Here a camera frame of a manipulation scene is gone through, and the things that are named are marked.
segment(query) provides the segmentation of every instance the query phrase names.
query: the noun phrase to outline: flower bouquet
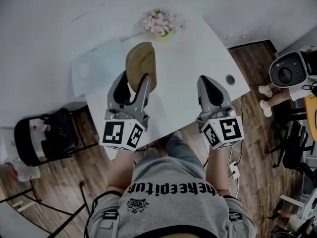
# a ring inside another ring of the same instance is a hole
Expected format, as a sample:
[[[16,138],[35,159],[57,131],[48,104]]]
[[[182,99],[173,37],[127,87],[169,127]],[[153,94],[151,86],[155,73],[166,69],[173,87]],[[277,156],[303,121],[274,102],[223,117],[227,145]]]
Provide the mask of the flower bouquet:
[[[156,41],[167,41],[177,29],[183,29],[184,24],[176,20],[176,16],[164,13],[161,10],[153,10],[142,20],[142,27],[153,34]]]

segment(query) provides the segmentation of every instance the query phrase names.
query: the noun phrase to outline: black logo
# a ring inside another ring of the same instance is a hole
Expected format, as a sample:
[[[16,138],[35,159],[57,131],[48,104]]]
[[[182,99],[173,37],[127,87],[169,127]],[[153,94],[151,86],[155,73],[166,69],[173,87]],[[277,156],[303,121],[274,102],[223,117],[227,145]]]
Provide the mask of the black logo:
[[[143,129],[140,126],[138,126],[137,124],[135,124],[134,128],[131,132],[131,135],[129,137],[129,140],[127,142],[127,145],[129,145],[133,148],[136,148],[142,132],[143,132]]]
[[[216,146],[220,142],[210,124],[206,126],[203,132],[212,147]]]
[[[116,220],[118,215],[117,210],[105,211],[104,220]]]
[[[130,198],[127,202],[128,212],[132,212],[133,214],[137,212],[143,212],[145,208],[147,208],[149,203],[145,198],[143,199],[134,199]]]
[[[223,145],[220,145],[218,148],[224,148],[224,147],[232,146],[232,145],[234,145],[236,142],[238,142],[238,141],[234,141],[234,142],[230,142],[230,143],[224,143]]]
[[[103,143],[121,144],[123,127],[123,121],[107,121],[105,125]]]
[[[241,215],[241,213],[238,213],[238,212],[229,211],[229,220],[232,222],[233,221],[241,221],[242,215]]]
[[[121,146],[107,146],[107,147],[112,148],[112,149],[116,149],[116,150],[128,150],[128,149],[121,147]]]
[[[220,120],[220,126],[225,141],[241,137],[239,124],[236,118]]]

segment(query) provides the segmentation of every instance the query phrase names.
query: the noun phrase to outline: person's arm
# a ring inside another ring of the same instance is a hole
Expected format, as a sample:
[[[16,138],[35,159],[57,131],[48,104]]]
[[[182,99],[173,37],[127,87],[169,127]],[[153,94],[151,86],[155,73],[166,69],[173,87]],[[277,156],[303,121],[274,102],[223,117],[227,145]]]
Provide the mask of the person's arm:
[[[231,196],[229,192],[229,178],[224,149],[209,150],[209,161],[206,171],[208,181],[217,192],[223,196],[229,208],[230,237],[255,238],[257,235],[256,225],[247,215],[240,201]]]
[[[132,182],[133,159],[133,152],[118,151],[108,173],[106,191],[93,202],[85,227],[86,238],[112,237],[120,198]]]
[[[131,184],[133,174],[134,153],[131,151],[119,150],[108,173],[106,191],[125,192]]]
[[[209,161],[206,170],[206,181],[209,182],[221,196],[230,196],[229,178],[224,159],[224,149],[209,150]]]

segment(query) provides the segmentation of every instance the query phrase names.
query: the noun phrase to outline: white wall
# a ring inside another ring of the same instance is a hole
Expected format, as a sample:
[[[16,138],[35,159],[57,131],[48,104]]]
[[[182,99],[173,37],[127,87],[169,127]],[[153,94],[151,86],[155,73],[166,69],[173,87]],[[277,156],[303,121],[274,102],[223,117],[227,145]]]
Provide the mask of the white wall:
[[[78,101],[72,59],[175,4],[196,10],[227,47],[271,39],[281,50],[317,25],[317,0],[0,0],[0,126]]]

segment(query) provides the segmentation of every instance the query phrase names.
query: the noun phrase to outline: round hole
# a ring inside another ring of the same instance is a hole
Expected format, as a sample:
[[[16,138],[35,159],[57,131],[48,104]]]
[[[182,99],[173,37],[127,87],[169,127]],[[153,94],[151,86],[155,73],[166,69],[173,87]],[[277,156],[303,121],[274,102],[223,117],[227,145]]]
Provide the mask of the round hole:
[[[236,80],[232,75],[226,75],[226,81],[229,85],[234,85]]]
[[[278,75],[279,80],[281,80],[281,82],[284,84],[287,84],[292,80],[292,73],[286,67],[281,68],[278,71],[277,75]]]

